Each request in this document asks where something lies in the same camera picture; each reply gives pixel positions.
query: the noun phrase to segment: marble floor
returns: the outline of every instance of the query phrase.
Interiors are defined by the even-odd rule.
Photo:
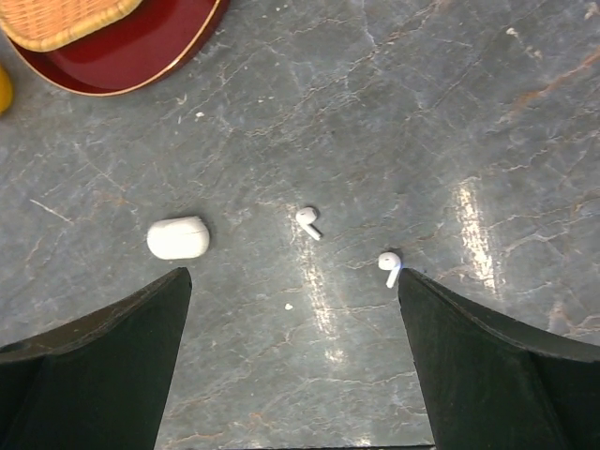
[[[0,40],[0,345],[209,251],[159,450],[431,443],[377,256],[600,344],[600,9],[578,0],[232,0],[176,75],[58,90]],[[310,239],[295,211],[314,205]]]

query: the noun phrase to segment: yellow object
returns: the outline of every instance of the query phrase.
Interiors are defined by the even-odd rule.
[[[0,27],[21,47],[50,52],[123,19],[141,2],[0,0]]]
[[[12,102],[12,84],[7,72],[0,66],[0,115],[8,109]]]

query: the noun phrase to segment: red tray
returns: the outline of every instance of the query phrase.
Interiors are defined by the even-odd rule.
[[[116,96],[183,66],[215,32],[230,0],[143,0],[126,18],[52,52],[12,42],[39,76],[77,94]]]

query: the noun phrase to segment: earbud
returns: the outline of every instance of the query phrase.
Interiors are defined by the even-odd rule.
[[[387,278],[385,286],[392,289],[402,269],[400,257],[396,253],[387,251],[379,255],[378,265],[380,269],[390,271],[390,276]]]
[[[311,225],[317,219],[317,211],[315,208],[302,208],[296,213],[296,221],[300,224],[302,229],[310,234],[310,236],[317,241],[321,239],[321,233],[317,231],[315,227]]]

